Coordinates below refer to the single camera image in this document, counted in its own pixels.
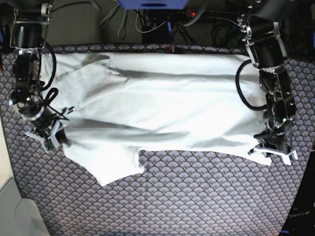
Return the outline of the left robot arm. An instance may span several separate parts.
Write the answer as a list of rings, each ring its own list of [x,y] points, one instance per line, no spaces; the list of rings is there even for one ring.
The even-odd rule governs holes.
[[[315,139],[315,62],[296,52],[302,17],[311,17],[311,0],[239,0],[230,20],[239,28],[249,59],[235,76],[237,92],[252,111],[262,112],[264,128],[254,135],[251,158],[262,154],[285,165],[307,163]],[[249,101],[240,85],[248,65],[259,72],[262,105]]]

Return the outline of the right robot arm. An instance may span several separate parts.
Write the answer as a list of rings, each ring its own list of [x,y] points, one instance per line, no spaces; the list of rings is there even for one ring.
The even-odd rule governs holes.
[[[50,24],[53,1],[13,0],[8,4],[14,13],[10,47],[17,53],[13,65],[16,82],[9,104],[14,112],[33,125],[32,131],[25,135],[39,141],[45,152],[49,152],[67,142],[62,121],[75,111],[70,107],[58,112],[50,105],[59,93],[57,88],[51,87],[57,60],[52,47],[46,43],[43,30]],[[52,73],[47,83],[39,78],[42,49],[47,49],[52,56]]]

